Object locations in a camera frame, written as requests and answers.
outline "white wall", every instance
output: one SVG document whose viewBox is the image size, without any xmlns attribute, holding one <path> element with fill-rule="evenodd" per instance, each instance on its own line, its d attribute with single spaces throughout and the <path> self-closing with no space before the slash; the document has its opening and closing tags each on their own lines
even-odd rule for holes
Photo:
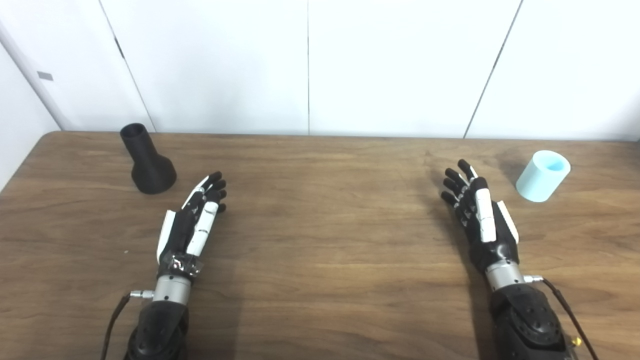
<svg viewBox="0 0 640 360">
<path fill-rule="evenodd" d="M 0 0 L 0 42 L 63 129 L 459 138 L 519 3 L 103 0 L 132 76 L 99 0 Z M 467 137 L 640 138 L 638 13 L 525 0 Z"/>
<path fill-rule="evenodd" d="M 0 190 L 40 137 L 60 130 L 0 45 Z"/>
<path fill-rule="evenodd" d="M 98 0 L 0 0 L 0 42 L 64 130 L 153 131 Z"/>
<path fill-rule="evenodd" d="M 313 135 L 461 138 L 519 0 L 310 0 Z"/>
<path fill-rule="evenodd" d="M 307 3 L 102 0 L 158 131 L 307 134 Z"/>
<path fill-rule="evenodd" d="M 525 0 L 469 138 L 638 140 L 640 2 Z"/>
</svg>

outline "wooden table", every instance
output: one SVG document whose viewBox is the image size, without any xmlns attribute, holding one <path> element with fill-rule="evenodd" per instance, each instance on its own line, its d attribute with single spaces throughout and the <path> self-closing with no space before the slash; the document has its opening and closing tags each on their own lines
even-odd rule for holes
<svg viewBox="0 0 640 360">
<path fill-rule="evenodd" d="M 97 359 L 119 298 L 155 285 L 165 210 L 214 170 L 228 211 L 189 302 L 191 359 L 492 359 L 486 285 L 438 197 L 459 158 L 508 205 L 522 270 L 562 289 L 600 357 L 640 356 L 637 143 L 152 137 L 179 178 L 161 195 L 135 189 L 117 133 L 46 135 L 8 183 L 0 359 Z M 572 172 L 535 204 L 513 183 L 539 149 Z M 110 359 L 141 307 L 120 315 Z"/>
</svg>

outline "black vase-shaped object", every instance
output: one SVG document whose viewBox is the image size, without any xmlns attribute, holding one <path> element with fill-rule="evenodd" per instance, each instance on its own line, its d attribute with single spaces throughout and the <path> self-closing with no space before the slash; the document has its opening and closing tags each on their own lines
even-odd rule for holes
<svg viewBox="0 0 640 360">
<path fill-rule="evenodd" d="M 120 137 L 133 159 L 131 178 L 143 193 L 156 194 L 169 189 L 177 174 L 171 160 L 158 154 L 143 124 L 129 124 Z"/>
</svg>

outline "small gray label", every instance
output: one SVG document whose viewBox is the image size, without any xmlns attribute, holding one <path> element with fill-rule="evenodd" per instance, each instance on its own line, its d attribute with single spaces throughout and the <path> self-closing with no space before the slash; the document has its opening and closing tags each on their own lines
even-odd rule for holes
<svg viewBox="0 0 640 360">
<path fill-rule="evenodd" d="M 50 74 L 50 73 L 48 73 L 48 72 L 38 71 L 38 77 L 39 77 L 40 79 L 53 81 L 53 75 L 51 75 L 51 74 Z"/>
</svg>

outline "silver cylindrical wrist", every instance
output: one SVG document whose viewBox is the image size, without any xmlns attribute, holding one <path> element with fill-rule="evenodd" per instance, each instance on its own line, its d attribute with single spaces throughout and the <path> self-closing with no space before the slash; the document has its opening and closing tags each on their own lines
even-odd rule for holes
<svg viewBox="0 0 640 360">
<path fill-rule="evenodd" d="M 515 261 L 500 260 L 484 271 L 493 291 L 513 284 L 524 284 L 524 277 Z"/>
<path fill-rule="evenodd" d="M 191 281 L 176 275 L 162 275 L 156 283 L 154 301 L 173 301 L 186 305 L 191 293 Z"/>
</svg>

